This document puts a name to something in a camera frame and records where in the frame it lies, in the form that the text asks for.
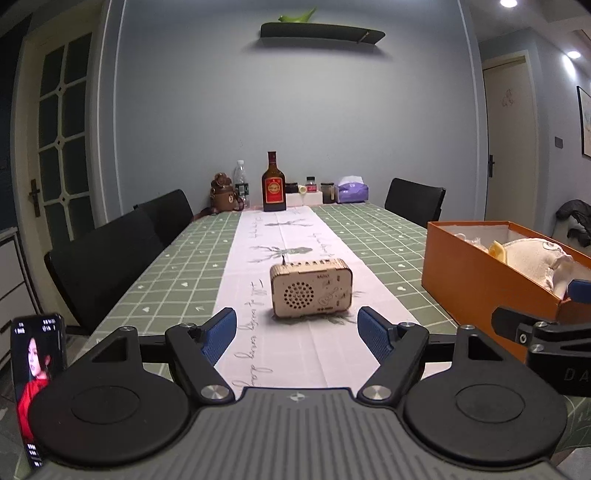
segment glass jar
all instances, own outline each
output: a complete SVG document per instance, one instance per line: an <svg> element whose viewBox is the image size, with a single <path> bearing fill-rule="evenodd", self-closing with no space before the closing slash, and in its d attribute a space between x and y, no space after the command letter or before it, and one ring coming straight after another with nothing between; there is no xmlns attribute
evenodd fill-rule
<svg viewBox="0 0 591 480"><path fill-rule="evenodd" d="M306 177L306 191L307 192L318 191L318 188L316 187L316 178L315 177Z"/></svg>
<svg viewBox="0 0 591 480"><path fill-rule="evenodd" d="M320 184L320 190L322 191L322 203L334 203L335 202L335 184L334 182L326 182Z"/></svg>
<svg viewBox="0 0 591 480"><path fill-rule="evenodd" d="M297 182L294 183L286 183L285 184L285 193L297 193Z"/></svg>

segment green checkered tablecloth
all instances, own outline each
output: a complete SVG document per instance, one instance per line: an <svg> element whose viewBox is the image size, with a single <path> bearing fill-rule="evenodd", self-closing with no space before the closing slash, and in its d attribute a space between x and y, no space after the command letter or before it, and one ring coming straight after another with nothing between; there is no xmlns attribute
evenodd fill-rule
<svg viewBox="0 0 591 480"><path fill-rule="evenodd" d="M426 229L369 203L313 210L423 326L432 333L455 332L454 321L421 286ZM160 335L177 323L201 325L209 319L239 219L240 213L228 212L189 225L129 289L80 355L123 325ZM166 365L144 366L170 378ZM559 450L591 445L589 401L566 400L569 423Z"/></svg>

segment dining table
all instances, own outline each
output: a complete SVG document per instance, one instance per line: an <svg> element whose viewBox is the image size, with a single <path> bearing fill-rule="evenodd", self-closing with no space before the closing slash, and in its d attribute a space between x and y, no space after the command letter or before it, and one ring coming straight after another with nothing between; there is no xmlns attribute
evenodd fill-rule
<svg viewBox="0 0 591 480"><path fill-rule="evenodd" d="M293 383L301 388L344 385L355 393L377 365L357 338L356 312L364 304L392 323L412 321L431 333L456 331L457 323L421 285L426 240L426 228L368 202L200 218L133 283L78 358L121 326L133 326L140 335L162 335L179 323L202 325L230 306L236 310L238 329L228 350L236 346L216 368L232 381L237 398L244 386ZM320 320L273 318L269 267L283 259L325 256L343 258L353 271L350 311ZM263 372L276 367L293 373L289 380L252 375L247 364L256 362L266 367ZM171 380L167 364L146 363L144 368ZM590 446L591 403L577 397L564 401L568 422L556 452Z"/></svg>

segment red dress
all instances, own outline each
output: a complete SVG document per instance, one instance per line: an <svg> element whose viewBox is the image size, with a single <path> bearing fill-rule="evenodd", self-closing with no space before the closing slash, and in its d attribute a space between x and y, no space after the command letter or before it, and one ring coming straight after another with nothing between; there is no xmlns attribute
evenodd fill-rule
<svg viewBox="0 0 591 480"><path fill-rule="evenodd" d="M34 378L28 384L26 384L25 390L23 390L21 399L18 402L18 422L21 425L22 436L27 442L33 441L33 433L31 432L31 427L29 426L29 420L27 417L29 405L31 404L33 397L43 390L48 383L48 379Z"/></svg>

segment metal screw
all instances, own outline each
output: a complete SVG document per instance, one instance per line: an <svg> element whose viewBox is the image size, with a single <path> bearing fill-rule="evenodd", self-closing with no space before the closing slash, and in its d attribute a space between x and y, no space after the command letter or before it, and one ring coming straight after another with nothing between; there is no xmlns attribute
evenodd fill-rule
<svg viewBox="0 0 591 480"><path fill-rule="evenodd" d="M223 400L230 391L223 385L207 385L201 389L201 395L209 400Z"/></svg>
<svg viewBox="0 0 591 480"><path fill-rule="evenodd" d="M383 385L370 385L363 389L362 395L370 400L386 400L392 395L392 390Z"/></svg>

